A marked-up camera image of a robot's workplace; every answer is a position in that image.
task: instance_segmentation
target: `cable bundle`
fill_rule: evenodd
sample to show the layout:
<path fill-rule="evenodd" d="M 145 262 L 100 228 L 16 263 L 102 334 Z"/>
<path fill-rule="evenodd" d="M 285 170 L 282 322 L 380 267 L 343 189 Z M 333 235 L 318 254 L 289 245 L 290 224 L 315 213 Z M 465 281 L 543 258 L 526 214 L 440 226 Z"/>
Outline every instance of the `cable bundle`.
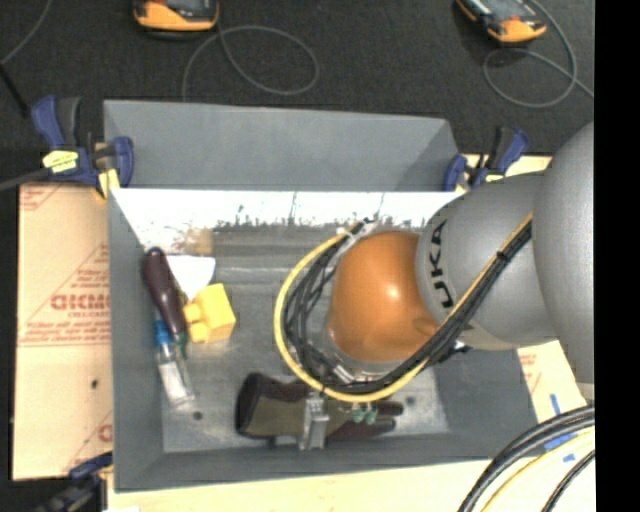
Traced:
<path fill-rule="evenodd" d="M 307 341 L 306 323 L 322 294 L 323 287 L 333 276 L 327 267 L 349 237 L 356 235 L 365 225 L 357 223 L 347 233 L 337 235 L 307 254 L 280 288 L 274 311 L 274 336 L 285 363 L 313 389 L 347 402 L 371 402 L 386 398 L 407 384 L 427 364 L 446 358 L 456 340 L 501 272 L 517 252 L 531 239 L 532 214 L 522 221 L 494 257 L 487 263 L 476 280 L 457 302 L 438 331 L 413 356 L 380 378 L 369 381 L 343 383 L 314 372 L 317 364 L 331 366 L 324 355 Z M 294 281 L 308 267 L 307 273 L 292 288 Z"/>
<path fill-rule="evenodd" d="M 557 441 L 563 437 L 572 436 L 569 440 L 555 446 L 546 453 L 534 458 L 522 469 L 516 472 L 495 492 L 486 503 L 483 511 L 487 511 L 497 498 L 513 484 L 517 478 L 526 476 L 532 469 L 545 464 L 557 462 L 563 459 L 563 453 L 568 450 L 585 449 L 594 446 L 595 405 L 588 405 L 555 416 L 532 429 L 528 430 L 514 441 L 509 443 L 489 464 L 480 475 L 474 487 L 460 505 L 458 512 L 471 512 L 489 486 L 508 468 L 523 457 Z M 552 495 L 547 500 L 543 512 L 549 512 L 558 502 L 560 496 L 575 477 L 595 458 L 595 448 L 580 459 L 558 484 Z"/>

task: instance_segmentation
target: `yellow cable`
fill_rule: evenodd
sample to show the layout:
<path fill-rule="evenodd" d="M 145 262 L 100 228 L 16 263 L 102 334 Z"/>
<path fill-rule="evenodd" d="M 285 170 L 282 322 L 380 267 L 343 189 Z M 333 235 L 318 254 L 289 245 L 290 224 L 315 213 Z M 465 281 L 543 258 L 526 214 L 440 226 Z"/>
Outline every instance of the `yellow cable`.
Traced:
<path fill-rule="evenodd" d="M 527 476 L 531 471 L 538 471 L 548 469 L 548 466 L 557 464 L 558 461 L 562 461 L 567 455 L 570 454 L 581 454 L 583 451 L 587 451 L 593 449 L 595 444 L 595 427 L 590 427 L 589 429 L 581 432 L 576 437 L 562 443 L 561 445 L 556 446 L 552 450 L 540 455 L 527 463 L 525 466 L 516 471 L 509 479 L 504 482 L 500 488 L 493 493 L 489 501 L 482 508 L 482 512 L 489 512 L 492 507 L 499 501 L 500 497 L 503 496 L 510 489 L 513 489 L 514 486 L 518 484 L 519 481 L 522 481 L 524 477 Z M 548 479 L 548 473 L 545 472 L 545 477 Z"/>
<path fill-rule="evenodd" d="M 529 213 L 525 217 L 525 219 L 522 221 L 522 223 L 518 227 L 518 229 L 516 229 L 511 234 L 511 236 L 506 240 L 506 242 L 503 244 L 503 246 L 500 249 L 501 251 L 504 250 L 511 243 L 511 241 L 522 230 L 522 228 L 527 224 L 527 222 L 529 222 L 531 220 L 531 218 L 532 218 L 532 213 Z M 411 381 L 411 379 L 413 379 L 416 375 L 418 375 L 418 373 L 420 373 L 422 371 L 422 369 L 425 367 L 425 365 L 429 361 L 429 358 L 425 358 L 415 368 L 413 368 L 412 370 L 409 370 L 408 372 L 403 374 L 402 377 L 400 377 L 398 380 L 392 382 L 391 384 L 389 384 L 388 386 L 386 386 L 383 389 L 380 389 L 378 391 L 374 391 L 372 393 L 357 394 L 357 395 L 356 394 L 350 394 L 350 393 L 342 393 L 342 392 L 339 392 L 339 391 L 335 391 L 335 390 L 333 390 L 331 388 L 325 387 L 321 382 L 319 382 L 316 379 L 314 379 L 311 375 L 309 375 L 307 372 L 305 372 L 298 365 L 298 363 L 295 361 L 295 359 L 291 356 L 291 354 L 287 350 L 287 344 L 285 342 L 285 337 L 284 337 L 284 334 L 282 332 L 282 322 L 281 322 L 282 309 L 284 307 L 285 299 L 286 299 L 287 293 L 289 291 L 289 288 L 291 288 L 291 285 L 293 284 L 293 282 L 296 280 L 296 278 L 298 277 L 300 272 L 302 272 L 302 270 L 311 261 L 313 261 L 314 258 L 316 258 L 318 255 L 322 254 L 325 250 L 327 250 L 329 247 L 331 247 L 336 242 L 340 241 L 342 238 L 348 236 L 349 233 L 350 233 L 350 231 L 338 234 L 338 235 L 330 238 L 329 240 L 326 240 L 322 244 L 318 245 L 315 249 L 313 249 L 306 256 L 304 256 L 304 258 L 302 258 L 297 263 L 297 265 L 293 268 L 293 270 L 291 270 L 291 272 L 289 273 L 289 275 L 285 279 L 284 283 L 280 287 L 280 292 L 278 293 L 278 297 L 276 298 L 276 304 L 275 304 L 274 314 L 273 314 L 273 333 L 274 333 L 274 337 L 275 337 L 275 341 L 276 341 L 276 346 L 278 347 L 280 355 L 284 359 L 284 361 L 287 364 L 287 366 L 289 366 L 289 368 L 291 368 L 293 373 L 295 373 L 298 376 L 298 378 L 300 378 L 300 380 L 305 382 L 307 385 L 311 386 L 313 389 L 315 389 L 317 391 L 323 391 L 326 395 L 328 395 L 328 396 L 330 396 L 332 398 L 335 398 L 336 400 L 341 400 L 343 402 L 366 403 L 366 402 L 373 402 L 375 400 L 382 400 L 383 398 L 387 398 L 388 396 L 390 396 L 393 393 L 397 392 L 399 389 L 401 389 L 406 384 L 408 384 Z M 482 276 L 484 276 L 484 274 L 486 274 L 487 270 L 495 262 L 497 257 L 498 256 L 496 254 L 496 255 L 493 256 L 493 258 L 491 258 L 491 260 L 489 260 L 489 262 L 487 263 L 485 268 L 482 270 L 482 272 L 480 272 L 478 277 L 474 280 L 474 282 L 471 284 L 471 286 L 469 286 L 469 288 L 464 293 L 464 295 L 462 295 L 460 300 L 458 300 L 456 305 L 449 312 L 449 314 L 447 315 L 447 318 L 445 319 L 445 322 L 449 319 L 449 317 L 451 317 L 451 315 L 453 315 L 462 306 L 462 304 L 464 303 L 466 298 L 475 289 L 475 287 L 480 282 L 480 279 L 482 278 Z"/>
<path fill-rule="evenodd" d="M 300 378 L 300 380 L 305 382 L 307 385 L 311 386 L 313 389 L 316 389 L 318 391 L 323 391 L 327 396 L 330 396 L 331 398 L 335 398 L 336 400 L 341 400 L 343 402 L 356 402 L 356 403 L 373 402 L 376 400 L 382 400 L 383 398 L 387 398 L 388 396 L 392 395 L 393 393 L 398 391 L 400 388 L 402 388 L 404 385 L 406 385 L 411 379 L 413 379 L 413 377 L 415 377 L 422 370 L 424 365 L 427 364 L 427 359 L 422 361 L 414 369 L 405 373 L 401 378 L 399 378 L 389 386 L 379 391 L 375 391 L 373 393 L 361 394 L 361 395 L 342 393 L 339 391 L 335 391 L 331 388 L 324 387 L 321 382 L 317 381 L 311 375 L 306 373 L 302 368 L 300 368 L 300 366 L 298 366 L 297 362 L 294 360 L 294 358 L 291 356 L 291 354 L 287 350 L 286 342 L 284 340 L 284 335 L 282 333 L 282 322 L 281 322 L 282 309 L 284 307 L 284 302 L 287 296 L 287 292 L 289 291 L 289 288 L 295 281 L 296 277 L 315 257 L 323 253 L 331 245 L 338 242 L 340 239 L 344 238 L 345 236 L 347 236 L 346 233 L 341 233 L 339 235 L 334 236 L 333 238 L 330 238 L 326 242 L 320 244 L 318 247 L 316 247 L 311 252 L 309 252 L 304 258 L 302 258 L 298 262 L 298 264 L 293 268 L 293 270 L 289 273 L 284 283 L 282 284 L 282 287 L 280 288 L 280 292 L 276 299 L 276 305 L 275 305 L 274 314 L 273 314 L 273 331 L 275 335 L 276 345 L 285 363 L 287 363 L 287 366 L 289 366 L 289 368 L 291 368 L 291 370 Z"/>

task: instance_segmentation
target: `black floor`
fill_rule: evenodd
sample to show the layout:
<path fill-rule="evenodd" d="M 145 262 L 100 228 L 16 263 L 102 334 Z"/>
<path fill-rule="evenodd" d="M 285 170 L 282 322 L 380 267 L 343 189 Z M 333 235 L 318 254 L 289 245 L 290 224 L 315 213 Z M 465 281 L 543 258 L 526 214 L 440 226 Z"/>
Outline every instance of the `black floor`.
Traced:
<path fill-rule="evenodd" d="M 245 80 L 230 64 L 220 40 L 197 55 L 207 36 L 183 42 L 152 39 L 133 21 L 130 0 L 6 0 L 0 7 L 0 61 L 27 103 L 55 94 L 80 96 L 78 135 L 102 134 L 104 98 L 201 101 L 229 105 L 400 113 L 447 119 L 462 152 L 488 151 L 497 126 L 517 125 L 529 152 L 552 154 L 594 118 L 594 0 L 545 0 L 534 5 L 555 18 L 570 44 L 576 85 L 541 60 L 514 51 L 494 55 L 484 67 L 505 94 L 544 108 L 517 105 L 496 93 L 483 62 L 497 48 L 464 18 L 453 0 L 226 0 L 220 26 L 238 64 L 270 88 Z M 38 30 L 29 34 L 42 13 Z M 265 30 L 283 31 L 299 46 Z M 528 49 L 571 72 L 567 47 L 551 26 Z M 186 77 L 186 95 L 183 80 Z M 37 166 L 43 139 L 20 114 L 0 82 L 0 181 Z M 0 510 L 28 510 L 64 482 L 10 481 L 10 418 L 14 360 L 16 196 L 0 192 L 0 400 L 2 417 Z"/>

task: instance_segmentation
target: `blue clamp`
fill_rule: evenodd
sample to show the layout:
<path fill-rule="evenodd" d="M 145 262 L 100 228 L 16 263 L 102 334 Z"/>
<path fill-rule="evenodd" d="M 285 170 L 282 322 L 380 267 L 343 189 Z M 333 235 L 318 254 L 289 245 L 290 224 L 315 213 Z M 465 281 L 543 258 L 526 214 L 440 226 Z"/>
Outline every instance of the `blue clamp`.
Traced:
<path fill-rule="evenodd" d="M 116 137 L 104 149 L 89 153 L 78 146 L 75 138 L 76 110 L 80 98 L 58 99 L 46 96 L 31 108 L 31 120 L 36 131 L 43 136 L 53 153 L 56 150 L 70 151 L 74 160 L 60 168 L 47 167 L 50 181 L 77 181 L 92 185 L 100 190 L 100 174 L 103 171 L 94 166 L 100 157 L 113 157 L 121 186 L 127 186 L 133 176 L 133 143 L 129 137 Z"/>
<path fill-rule="evenodd" d="M 80 510 L 95 493 L 100 484 L 100 477 L 96 474 L 113 464 L 111 452 L 99 455 L 83 462 L 69 472 L 72 485 L 62 490 L 46 503 L 39 505 L 32 512 L 72 512 Z"/>
<path fill-rule="evenodd" d="M 471 168 L 467 159 L 455 155 L 445 170 L 442 190 L 451 192 L 461 187 L 468 191 L 482 185 L 489 176 L 504 176 L 529 147 L 527 134 L 517 127 L 501 126 L 488 158 Z"/>

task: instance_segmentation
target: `small bottle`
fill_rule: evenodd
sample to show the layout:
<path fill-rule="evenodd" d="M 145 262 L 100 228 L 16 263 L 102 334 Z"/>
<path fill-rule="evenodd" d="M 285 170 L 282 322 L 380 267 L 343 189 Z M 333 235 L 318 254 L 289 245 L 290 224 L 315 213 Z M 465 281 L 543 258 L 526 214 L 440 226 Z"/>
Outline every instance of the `small bottle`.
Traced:
<path fill-rule="evenodd" d="M 154 322 L 155 358 L 171 407 L 180 408 L 195 398 L 182 354 L 162 320 Z"/>

